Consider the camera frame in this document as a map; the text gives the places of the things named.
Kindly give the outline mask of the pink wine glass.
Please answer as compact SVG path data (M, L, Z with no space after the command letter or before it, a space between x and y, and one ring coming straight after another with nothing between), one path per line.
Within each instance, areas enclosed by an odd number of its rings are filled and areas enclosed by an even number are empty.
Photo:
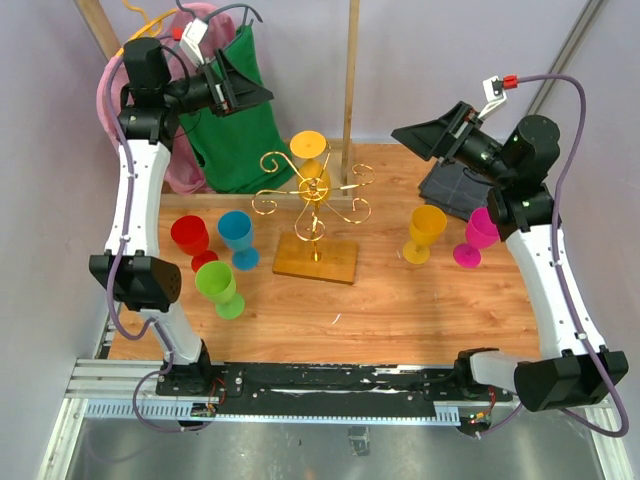
M463 268L476 268L482 261L482 251L500 240L496 225L486 207L474 210L465 230L465 242L453 250L453 258Z

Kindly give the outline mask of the orange yellow wine glass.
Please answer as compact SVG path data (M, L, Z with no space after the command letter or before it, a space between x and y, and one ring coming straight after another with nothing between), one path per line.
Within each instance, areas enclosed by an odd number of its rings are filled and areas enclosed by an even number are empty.
M300 198L311 204L327 200L331 179L328 172L330 148L326 138L317 131L302 131L292 137L289 148L295 157L303 160L296 175Z

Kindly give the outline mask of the blue wine glass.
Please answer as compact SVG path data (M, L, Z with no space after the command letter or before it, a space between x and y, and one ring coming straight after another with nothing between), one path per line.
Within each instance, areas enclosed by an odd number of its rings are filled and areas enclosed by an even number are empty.
M225 213L219 219L217 229L224 244L232 251L232 264L236 269L249 271L258 265L260 255L253 246L253 223L245 212Z

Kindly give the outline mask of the red wine glass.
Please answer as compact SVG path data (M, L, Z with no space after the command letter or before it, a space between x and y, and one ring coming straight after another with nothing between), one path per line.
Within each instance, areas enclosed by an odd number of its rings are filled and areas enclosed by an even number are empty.
M178 248L191 257L191 269L194 273L205 264L219 259L217 253L209 248L209 230L199 216L185 215L178 218L171 226L170 235Z

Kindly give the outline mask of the green wine glass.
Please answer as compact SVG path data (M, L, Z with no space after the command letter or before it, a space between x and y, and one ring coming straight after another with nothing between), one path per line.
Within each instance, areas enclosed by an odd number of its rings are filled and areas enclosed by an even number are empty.
M227 263L212 261L204 264L196 273L195 286L214 304L220 318L232 320L243 313L245 301L237 292L234 273Z

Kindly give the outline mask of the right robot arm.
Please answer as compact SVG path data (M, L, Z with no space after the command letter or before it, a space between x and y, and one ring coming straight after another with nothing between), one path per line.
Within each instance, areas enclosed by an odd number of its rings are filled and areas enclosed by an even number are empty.
M423 160L456 160L490 183L490 219L519 268L537 323L541 359L495 348L462 351L454 390L474 400L495 386L531 412L598 404L629 365L623 352L607 347L586 311L561 226L552 220L555 201L544 181L560 154L560 130L545 116L528 115L500 143L481 126L479 112L459 102L436 120L391 133Z

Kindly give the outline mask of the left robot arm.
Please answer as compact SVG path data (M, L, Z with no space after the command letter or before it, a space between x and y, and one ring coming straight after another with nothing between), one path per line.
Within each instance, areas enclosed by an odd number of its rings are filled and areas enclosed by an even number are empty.
M107 109L119 142L119 185L114 219L104 251L89 259L89 271L105 289L109 315L132 341L152 331L163 349L159 395L208 394L214 371L204 341L189 324L179 297L180 268L160 257L161 190L180 118L202 109L226 117L273 98L268 89L217 49L211 61L171 76L161 40L142 37L125 44L118 63L128 81Z

